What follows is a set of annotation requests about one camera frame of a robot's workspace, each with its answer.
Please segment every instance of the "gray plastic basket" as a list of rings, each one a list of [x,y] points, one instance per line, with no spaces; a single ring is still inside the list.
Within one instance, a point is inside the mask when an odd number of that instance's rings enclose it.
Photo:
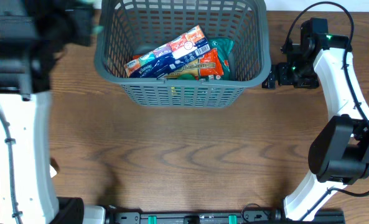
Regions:
[[[271,60],[263,0],[103,0],[95,66],[120,84],[140,105],[225,107],[245,88],[261,84]],[[127,78],[124,64],[200,25],[207,38],[235,41],[229,57],[231,79],[157,80]]]

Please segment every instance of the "black cable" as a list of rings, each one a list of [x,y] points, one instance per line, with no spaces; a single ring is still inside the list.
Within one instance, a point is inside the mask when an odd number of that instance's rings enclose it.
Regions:
[[[10,174],[10,197],[12,204],[12,218],[16,219],[17,224],[21,224],[21,215],[22,212],[18,211],[18,203],[16,197],[16,183],[14,182],[14,161],[12,156],[12,145],[15,143],[14,139],[10,135],[9,123],[4,119],[4,116],[0,113],[0,121],[2,122],[2,126],[4,132],[6,133],[6,139],[4,142],[7,144],[9,149],[9,174]]]
[[[245,217],[244,217],[244,213],[245,213],[245,210],[249,207],[249,206],[257,206],[259,208],[262,208],[260,207],[260,205],[258,205],[257,203],[249,203],[247,205],[244,206],[244,208],[242,208],[242,211],[241,211],[241,218],[244,220],[244,222],[247,222],[247,223],[250,223]],[[267,216],[267,218],[269,218],[269,214],[267,214],[264,210],[262,210],[262,212]]]
[[[315,3],[311,6],[309,6],[308,8],[306,8],[305,10],[303,10],[299,15],[298,17],[295,19],[295,21],[292,23],[292,26],[291,28],[289,29],[289,33],[287,35],[287,38],[285,40],[285,44],[283,46],[283,50],[285,51],[286,50],[286,46],[287,44],[289,43],[289,36],[291,35],[291,32],[295,26],[295,23],[297,22],[297,20],[299,20],[299,18],[305,13],[307,12],[310,8],[314,7],[314,6],[318,6],[318,5],[321,5],[321,4],[331,4],[331,5],[334,5],[334,6],[337,6],[339,8],[341,8],[341,10],[343,10],[347,17],[349,18],[349,21],[350,21],[350,25],[351,25],[351,31],[350,31],[350,36],[349,36],[349,39],[348,39],[348,42],[347,42],[347,45],[346,45],[346,48],[345,48],[345,52],[344,52],[344,55],[343,55],[343,71],[345,73],[345,78],[346,78],[346,81],[347,81],[347,85],[348,85],[348,88],[349,88],[349,91],[352,95],[352,98],[354,100],[354,103],[355,103],[355,107],[357,108],[358,112],[360,113],[361,117],[364,119],[365,123],[366,123],[366,126],[367,126],[367,129],[369,130],[369,119],[367,118],[367,116],[365,115],[364,111],[361,109],[361,104],[360,102],[358,101],[357,99],[357,96],[356,96],[356,93],[354,92],[354,89],[353,89],[353,85],[352,85],[352,82],[350,80],[350,77],[349,77],[349,74],[348,74],[348,70],[347,70],[347,67],[348,67],[348,64],[347,64],[347,54],[350,50],[350,46],[351,46],[351,43],[352,43],[352,40],[353,40],[353,34],[354,34],[354,21],[353,21],[353,17],[352,15],[347,11],[346,8],[344,8],[343,6],[337,4],[337,3],[334,3],[334,2],[328,2],[328,1],[324,1],[324,2],[318,2],[318,3]],[[330,189],[327,189],[326,193],[317,201],[317,203],[315,203],[313,205],[313,207],[307,211],[307,213],[301,218],[301,221],[303,219],[305,219],[306,216],[308,216],[308,214],[310,214],[316,207],[318,207],[318,205],[326,198],[326,196],[328,196],[333,190],[336,190],[338,192],[341,192],[341,193],[344,193],[344,194],[347,194],[347,195],[350,195],[350,196],[353,196],[353,197],[366,197],[366,196],[369,196],[369,191],[367,192],[364,192],[364,193],[353,193],[353,192],[349,192],[347,190],[343,190],[343,189],[338,189],[338,188],[335,188],[335,187],[332,187]]]

